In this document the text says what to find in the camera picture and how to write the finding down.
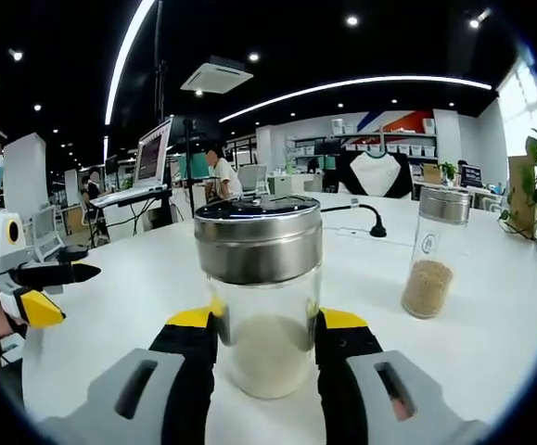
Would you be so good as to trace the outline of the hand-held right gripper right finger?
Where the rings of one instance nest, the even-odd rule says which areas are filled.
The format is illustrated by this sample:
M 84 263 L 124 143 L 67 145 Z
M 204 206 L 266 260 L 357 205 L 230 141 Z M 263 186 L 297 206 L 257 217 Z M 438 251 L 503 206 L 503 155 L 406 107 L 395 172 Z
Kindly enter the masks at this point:
M 441 385 L 367 322 L 323 308 L 315 317 L 317 389 L 329 444 L 481 444 L 488 427 L 465 420 Z

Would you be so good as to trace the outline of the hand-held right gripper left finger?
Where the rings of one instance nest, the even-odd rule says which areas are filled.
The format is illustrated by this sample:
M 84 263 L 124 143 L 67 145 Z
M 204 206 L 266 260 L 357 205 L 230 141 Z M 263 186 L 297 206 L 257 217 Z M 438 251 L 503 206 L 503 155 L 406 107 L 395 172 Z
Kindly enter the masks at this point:
M 85 403 L 39 425 L 56 444 L 203 444 L 228 306 L 172 316 L 147 349 L 130 351 L 89 386 Z

